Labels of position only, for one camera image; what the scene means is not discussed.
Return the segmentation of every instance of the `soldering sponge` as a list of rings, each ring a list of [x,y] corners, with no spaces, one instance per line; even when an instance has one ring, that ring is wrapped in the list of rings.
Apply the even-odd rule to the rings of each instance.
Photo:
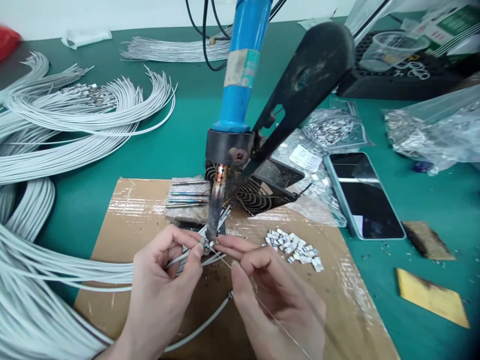
[[[403,227],[412,244],[426,258],[456,260],[439,235],[424,221],[404,221]]]

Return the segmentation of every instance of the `black tray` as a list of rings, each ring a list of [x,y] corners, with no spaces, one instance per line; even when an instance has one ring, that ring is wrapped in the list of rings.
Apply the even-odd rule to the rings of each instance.
[[[425,65],[425,69],[430,73],[430,77],[425,80],[417,76],[407,76],[410,68],[400,70],[403,76],[395,76],[397,70],[395,67],[384,72],[374,72],[360,67],[359,61],[372,43],[373,36],[383,32],[370,32],[358,44],[355,49],[355,66],[338,85],[336,91],[338,96],[424,101],[443,95],[463,80],[460,75],[445,69],[442,61],[423,51],[415,53],[419,57],[415,61]]]

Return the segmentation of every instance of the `green workbench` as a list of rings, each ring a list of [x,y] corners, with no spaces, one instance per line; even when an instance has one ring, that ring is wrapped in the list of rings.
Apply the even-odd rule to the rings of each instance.
[[[304,33],[296,22],[269,26],[248,108],[249,124],[257,120]],[[116,31],[112,40],[78,50],[65,47],[59,39],[29,42],[23,45],[23,50],[30,48],[45,54],[52,73],[74,63],[82,67],[95,65],[81,80],[84,83],[101,85],[121,75],[128,76],[148,96],[151,85],[144,75],[143,63],[120,60],[119,49],[125,48],[122,42],[132,36],[199,40],[191,28],[140,29]],[[88,259],[120,177],[170,179],[203,173],[207,129],[220,115],[225,71],[212,72],[204,63],[150,61],[147,65],[178,82],[171,118],[153,132],[134,136],[107,158],[52,176],[56,201],[37,240],[39,245]],[[458,250],[455,253],[458,261],[446,262],[442,267],[422,258],[408,241],[391,241],[386,248],[381,242],[361,241],[342,230],[345,241],[403,360],[466,359],[466,352],[480,334],[480,262],[476,261],[480,258],[480,173],[469,164],[457,164],[434,177],[413,172],[413,162],[389,147],[381,112],[411,102],[359,99],[356,103],[375,143],[364,151],[370,156],[398,216],[404,221],[427,221],[451,250]],[[322,106],[328,106],[328,99]],[[167,109],[163,109],[142,126],[155,124],[166,113]],[[395,275],[397,267],[459,292],[467,300],[465,309],[472,329],[462,328],[402,299]],[[75,289],[58,284],[52,287],[73,304]]]

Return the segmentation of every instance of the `blue soldering iron handle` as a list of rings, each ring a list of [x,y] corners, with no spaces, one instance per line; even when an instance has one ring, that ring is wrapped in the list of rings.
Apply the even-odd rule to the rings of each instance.
[[[271,7],[272,0],[238,0],[236,3],[220,120],[212,127],[215,131],[250,131],[250,127],[245,124],[245,116]]]

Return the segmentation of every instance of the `phone screen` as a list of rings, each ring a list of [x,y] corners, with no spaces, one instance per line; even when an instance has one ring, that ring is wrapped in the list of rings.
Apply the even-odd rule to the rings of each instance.
[[[336,176],[340,182],[356,227],[365,239],[401,239],[402,225],[364,153],[331,154]]]

